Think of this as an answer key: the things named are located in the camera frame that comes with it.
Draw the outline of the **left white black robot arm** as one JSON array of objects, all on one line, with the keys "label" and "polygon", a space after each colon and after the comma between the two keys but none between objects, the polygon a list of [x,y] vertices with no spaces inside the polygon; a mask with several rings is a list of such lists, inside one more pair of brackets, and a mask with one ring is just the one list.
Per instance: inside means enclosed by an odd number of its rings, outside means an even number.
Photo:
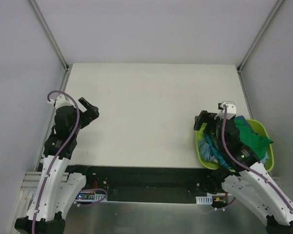
[{"label": "left white black robot arm", "polygon": [[56,109],[54,125],[44,143],[42,174],[26,215],[16,219],[14,228],[21,234],[62,234],[65,218],[81,189],[90,189],[93,177],[89,167],[77,166],[62,185],[81,129],[99,117],[98,107],[83,97],[78,102],[86,109],[59,95],[50,101]]}]

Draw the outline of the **green t shirt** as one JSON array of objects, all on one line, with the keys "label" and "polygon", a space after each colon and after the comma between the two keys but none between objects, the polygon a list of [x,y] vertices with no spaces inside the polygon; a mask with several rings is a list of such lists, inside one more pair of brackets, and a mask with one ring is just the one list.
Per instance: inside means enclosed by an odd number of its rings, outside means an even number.
[{"label": "green t shirt", "polygon": [[235,117],[234,123],[240,132],[240,141],[249,146],[262,160],[266,156],[269,146],[273,143],[263,124],[254,119],[245,119],[244,116]]}]

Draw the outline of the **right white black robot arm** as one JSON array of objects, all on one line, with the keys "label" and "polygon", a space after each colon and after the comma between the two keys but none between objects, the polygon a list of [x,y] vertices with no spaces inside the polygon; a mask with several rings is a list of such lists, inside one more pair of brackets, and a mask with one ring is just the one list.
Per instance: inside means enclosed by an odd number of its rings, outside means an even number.
[{"label": "right white black robot arm", "polygon": [[199,157],[219,166],[208,180],[208,192],[226,192],[245,205],[269,234],[293,234],[293,202],[266,170],[263,160],[273,143],[250,121],[225,105],[219,113],[201,111],[194,119]]}]

